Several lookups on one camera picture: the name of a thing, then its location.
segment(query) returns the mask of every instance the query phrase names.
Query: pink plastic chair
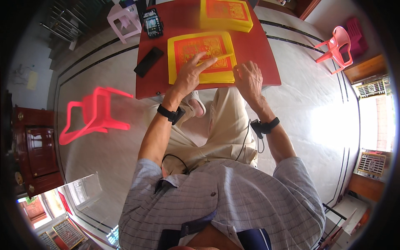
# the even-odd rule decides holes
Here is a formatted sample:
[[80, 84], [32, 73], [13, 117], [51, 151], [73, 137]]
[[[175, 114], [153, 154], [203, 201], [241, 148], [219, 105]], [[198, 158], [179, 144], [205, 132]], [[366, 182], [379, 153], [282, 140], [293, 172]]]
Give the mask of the pink plastic chair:
[[[347, 66], [353, 64], [353, 59], [350, 54], [350, 47], [351, 47], [350, 37], [347, 34], [346, 30], [341, 26], [337, 26], [333, 30], [332, 34], [333, 37], [331, 39], [316, 45], [314, 48], [321, 47], [322, 45], [328, 46], [328, 51], [325, 54], [323, 54], [320, 58], [315, 60], [315, 62], [319, 63], [329, 58], [335, 60], [335, 62], [340, 66], [340, 68], [335, 72], [333, 72], [332, 73], [333, 75], [341, 70], [344, 70], [344, 68], [346, 68]], [[347, 62], [343, 61], [342, 54], [339, 51], [340, 47], [342, 47], [345, 44], [348, 44], [347, 52], [349, 54], [349, 60]]]
[[[117, 26], [115, 25], [114, 21], [119, 19], [121, 22], [121, 28], [127, 28], [130, 25], [130, 22], [136, 26], [136, 30], [132, 31], [128, 34], [122, 35], [120, 30], [118, 30]], [[119, 4], [115, 4], [107, 16], [108, 23], [110, 24], [111, 28], [114, 30], [115, 34], [119, 37], [123, 44], [126, 44], [125, 39], [136, 34], [140, 34], [142, 32], [142, 25], [140, 24], [138, 11], [136, 9], [136, 5], [131, 5], [126, 8], [122, 8]]]
[[[67, 106], [67, 125], [60, 134], [59, 143], [66, 145], [78, 137], [92, 132], [107, 133], [107, 128], [128, 130], [130, 125], [111, 118], [111, 93], [133, 98], [133, 95], [113, 89], [97, 87], [93, 94], [85, 96], [81, 102], [69, 102]], [[66, 133], [71, 125], [71, 108], [82, 107], [83, 121], [81, 130]]]
[[[346, 22], [346, 26], [351, 41], [350, 53], [353, 58], [357, 58], [368, 49], [367, 41], [362, 34], [361, 24], [356, 17], [349, 19]], [[340, 53], [345, 53], [347, 47], [347, 45], [343, 46], [343, 48], [340, 49]]]

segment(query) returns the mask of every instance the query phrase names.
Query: beige trousers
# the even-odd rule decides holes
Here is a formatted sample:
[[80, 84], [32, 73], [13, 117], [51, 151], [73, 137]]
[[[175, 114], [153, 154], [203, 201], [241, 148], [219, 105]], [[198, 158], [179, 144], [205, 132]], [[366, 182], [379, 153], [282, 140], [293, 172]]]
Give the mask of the beige trousers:
[[[192, 108], [185, 103], [180, 107], [186, 111], [182, 118], [172, 126], [171, 136], [165, 154], [173, 154], [179, 157], [193, 170], [206, 162], [216, 159], [236, 160], [242, 149], [243, 140], [246, 137], [248, 115], [246, 102], [236, 87], [219, 88], [214, 96], [211, 106], [212, 129], [207, 142], [198, 147], [180, 129], [182, 123], [195, 116]], [[144, 114], [144, 122], [149, 126], [157, 113], [158, 104], [150, 107]], [[244, 143], [238, 162], [257, 165], [256, 142], [252, 132], [249, 133]], [[162, 164], [163, 172], [167, 175], [182, 174], [185, 166], [173, 156], [167, 156]]]

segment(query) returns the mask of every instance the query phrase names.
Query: smartphone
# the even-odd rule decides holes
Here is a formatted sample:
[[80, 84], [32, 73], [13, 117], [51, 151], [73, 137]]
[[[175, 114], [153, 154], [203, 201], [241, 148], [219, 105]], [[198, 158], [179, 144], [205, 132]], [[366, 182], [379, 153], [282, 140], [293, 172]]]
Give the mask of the smartphone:
[[142, 18], [149, 38], [156, 38], [163, 35], [162, 24], [155, 8], [143, 12]]
[[133, 70], [143, 78], [156, 61], [164, 54], [159, 48], [153, 47]]

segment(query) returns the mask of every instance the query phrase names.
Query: red table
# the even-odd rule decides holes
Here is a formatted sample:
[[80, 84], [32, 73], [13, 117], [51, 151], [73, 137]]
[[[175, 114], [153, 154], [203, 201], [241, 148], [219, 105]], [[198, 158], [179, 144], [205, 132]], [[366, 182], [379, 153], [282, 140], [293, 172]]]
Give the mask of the red table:
[[[280, 86], [281, 81], [274, 55], [268, 39], [261, 27], [254, 10], [247, 3], [253, 28], [249, 33], [230, 30], [232, 44], [238, 64], [251, 60], [258, 64], [263, 75], [263, 85]], [[164, 35], [149, 39], [144, 29], [140, 35], [138, 63], [155, 46], [164, 55], [152, 66], [144, 78], [136, 76], [136, 98], [143, 99], [165, 94], [171, 85], [168, 84], [167, 40], [174, 36], [201, 33], [207, 30], [199, 28], [200, 0], [175, 0], [149, 7], [156, 8], [160, 21], [164, 23]], [[200, 84], [196, 89], [231, 87], [233, 84]]]

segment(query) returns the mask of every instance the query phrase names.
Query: red plastic chair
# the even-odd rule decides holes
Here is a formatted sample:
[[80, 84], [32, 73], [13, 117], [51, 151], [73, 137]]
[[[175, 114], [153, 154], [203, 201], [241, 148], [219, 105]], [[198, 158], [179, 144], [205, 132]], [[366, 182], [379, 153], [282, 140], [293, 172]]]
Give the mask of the red plastic chair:
[[[67, 106], [67, 125], [60, 134], [59, 143], [66, 145], [78, 137], [92, 132], [107, 133], [107, 128], [128, 130], [130, 125], [111, 118], [111, 93], [133, 98], [133, 95], [113, 89], [97, 87], [93, 94], [85, 96], [81, 102], [69, 102]], [[82, 107], [83, 129], [66, 133], [71, 125], [71, 108]]]
[[[364, 54], [364, 52], [368, 49], [367, 41], [365, 40], [364, 35], [362, 34], [361, 24], [356, 17], [349, 19], [346, 22], [347, 33], [349, 34], [351, 41], [350, 53], [354, 58]], [[345, 53], [347, 51], [347, 45], [343, 46], [340, 49], [340, 53]]]
[[[320, 58], [315, 60], [315, 62], [319, 63], [319, 62], [322, 62], [329, 58], [332, 58], [333, 60], [335, 60], [335, 62], [340, 66], [340, 68], [338, 70], [336, 70], [335, 72], [333, 72], [332, 73], [332, 75], [333, 75], [333, 74], [336, 74], [337, 72], [343, 70], [347, 66], [353, 64], [353, 59], [350, 54], [350, 47], [351, 47], [350, 37], [347, 34], [346, 30], [341, 26], [337, 26], [333, 30], [332, 34], [333, 34], [333, 37], [331, 39], [316, 45], [314, 48], [321, 47], [322, 45], [328, 46], [328, 51], [325, 54], [323, 54]], [[347, 52], [349, 54], [349, 60], [347, 62], [343, 61], [342, 54], [339, 51], [340, 47], [342, 47], [345, 44], [348, 44]]]

